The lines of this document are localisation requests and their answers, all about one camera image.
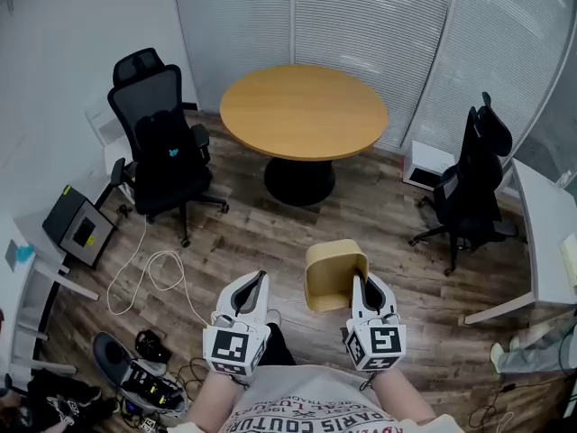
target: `shoe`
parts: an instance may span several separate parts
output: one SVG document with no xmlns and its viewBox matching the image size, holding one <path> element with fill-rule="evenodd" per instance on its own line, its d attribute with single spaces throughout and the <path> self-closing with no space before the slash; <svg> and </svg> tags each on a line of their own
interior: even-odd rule
<svg viewBox="0 0 577 433">
<path fill-rule="evenodd" d="M 508 350 L 510 353 L 512 353 L 519 349 L 521 349 L 521 340 L 519 340 L 518 336 L 513 336 L 508 342 Z"/>
<path fill-rule="evenodd" d="M 490 348 L 490 361 L 493 363 L 493 365 L 495 366 L 495 371 L 497 373 L 501 373 L 501 370 L 499 369 L 499 359 L 505 354 L 505 350 L 503 350 L 503 347 L 496 343 L 494 344 L 491 348 Z"/>
<path fill-rule="evenodd" d="M 97 386 L 91 386 L 90 388 L 87 389 L 87 400 L 82 401 L 76 400 L 76 402 L 78 406 L 80 406 L 81 408 L 85 408 L 91 402 L 99 400 L 101 396 L 102 396 L 102 390 L 100 390 L 100 388 L 98 388 Z"/>
<path fill-rule="evenodd" d="M 267 324 L 276 324 L 280 327 L 282 323 L 282 316 L 280 315 L 280 311 L 277 309 L 269 309 L 267 311 Z"/>
</svg>

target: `white box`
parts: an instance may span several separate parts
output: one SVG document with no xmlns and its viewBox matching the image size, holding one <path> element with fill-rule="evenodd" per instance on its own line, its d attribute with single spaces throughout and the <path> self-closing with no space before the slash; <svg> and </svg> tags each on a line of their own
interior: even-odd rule
<svg viewBox="0 0 577 433">
<path fill-rule="evenodd" d="M 454 165 L 454 156 L 428 144 L 412 141 L 405 156 L 403 181 L 432 191 L 445 170 Z"/>
</svg>

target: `person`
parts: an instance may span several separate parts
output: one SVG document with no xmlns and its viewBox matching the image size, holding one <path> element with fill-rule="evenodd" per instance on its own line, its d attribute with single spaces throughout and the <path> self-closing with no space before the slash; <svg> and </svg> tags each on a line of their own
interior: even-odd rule
<svg viewBox="0 0 577 433">
<path fill-rule="evenodd" d="M 100 388 L 44 369 L 28 383 L 25 396 L 14 390 L 9 376 L 5 379 L 0 413 L 7 432 L 93 431 L 96 423 L 118 411 L 116 400 L 103 400 Z"/>
<path fill-rule="evenodd" d="M 553 328 L 541 326 L 511 338 L 509 351 L 496 343 L 490 360 L 497 373 L 568 371 L 577 367 L 577 338 L 572 318 Z"/>
<path fill-rule="evenodd" d="M 246 391 L 210 372 L 184 422 L 169 433 L 373 432 L 458 433 L 437 417 L 399 369 L 362 377 L 318 365 L 296 365 L 277 323 Z"/>
</svg>

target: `gray pants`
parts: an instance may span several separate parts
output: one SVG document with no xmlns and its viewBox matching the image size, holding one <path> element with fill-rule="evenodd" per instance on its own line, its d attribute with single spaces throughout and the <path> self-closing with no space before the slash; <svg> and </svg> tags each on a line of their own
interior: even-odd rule
<svg viewBox="0 0 577 433">
<path fill-rule="evenodd" d="M 559 365 L 559 350 L 561 349 L 561 363 L 565 371 L 572 369 L 569 365 L 569 347 L 574 338 L 571 333 L 563 342 L 577 320 L 572 319 L 566 324 L 554 328 L 534 344 L 524 349 L 505 353 L 499 359 L 499 370 L 502 373 L 532 373 L 561 371 Z"/>
</svg>

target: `black office chair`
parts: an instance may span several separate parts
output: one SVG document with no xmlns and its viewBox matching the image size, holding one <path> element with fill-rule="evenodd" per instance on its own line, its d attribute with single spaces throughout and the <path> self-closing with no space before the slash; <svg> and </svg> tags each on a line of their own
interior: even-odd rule
<svg viewBox="0 0 577 433">
<path fill-rule="evenodd" d="M 433 195 L 422 198 L 418 206 L 431 206 L 441 226 L 413 237 L 408 243 L 432 235 L 449 233 L 451 240 L 451 266 L 445 270 L 450 275 L 456 267 L 459 249 L 475 251 L 487 242 L 502 242 L 517 235 L 517 228 L 503 221 L 495 198 L 495 189 L 503 178 L 498 156 L 511 151 L 513 140 L 508 128 L 490 107 L 490 96 L 483 93 L 485 106 L 469 112 L 461 157 L 456 165 L 441 176 Z M 459 238 L 463 244 L 458 245 Z"/>
<path fill-rule="evenodd" d="M 224 199 L 205 196 L 212 173 L 206 164 L 208 132 L 201 124 L 188 127 L 182 107 L 182 80 L 178 66 L 165 66 L 156 51 L 137 51 L 114 66 L 114 88 L 108 103 L 118 116 L 133 152 L 134 180 L 119 159 L 111 184 L 126 183 L 134 191 L 136 211 L 149 221 L 161 212 L 178 207 L 183 225 L 184 247 L 190 245 L 187 202 L 219 204 Z"/>
</svg>

